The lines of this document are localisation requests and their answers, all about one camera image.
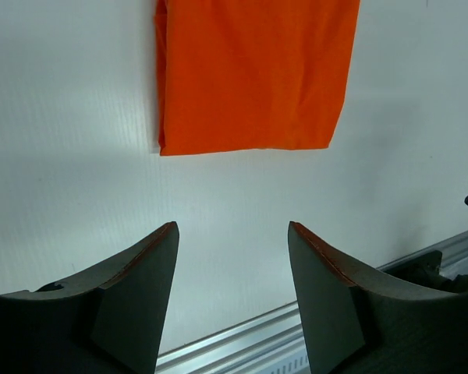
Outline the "orange t shirt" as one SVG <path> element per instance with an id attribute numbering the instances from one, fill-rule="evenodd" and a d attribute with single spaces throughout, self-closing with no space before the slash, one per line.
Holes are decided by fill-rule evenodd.
<path id="1" fill-rule="evenodd" d="M 335 132 L 357 1 L 159 1 L 163 156 L 320 150 Z"/>

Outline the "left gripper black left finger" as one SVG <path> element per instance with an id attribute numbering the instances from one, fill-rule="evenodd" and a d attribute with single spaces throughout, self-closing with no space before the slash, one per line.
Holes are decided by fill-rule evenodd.
<path id="1" fill-rule="evenodd" d="M 152 373 L 178 248 L 168 222 L 79 273 L 0 295 L 0 373 Z"/>

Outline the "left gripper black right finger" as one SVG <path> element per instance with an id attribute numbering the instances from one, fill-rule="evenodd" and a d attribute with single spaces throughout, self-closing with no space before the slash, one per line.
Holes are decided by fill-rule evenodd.
<path id="1" fill-rule="evenodd" d="M 393 277 L 302 224 L 288 247 L 313 373 L 468 373 L 468 292 Z"/>

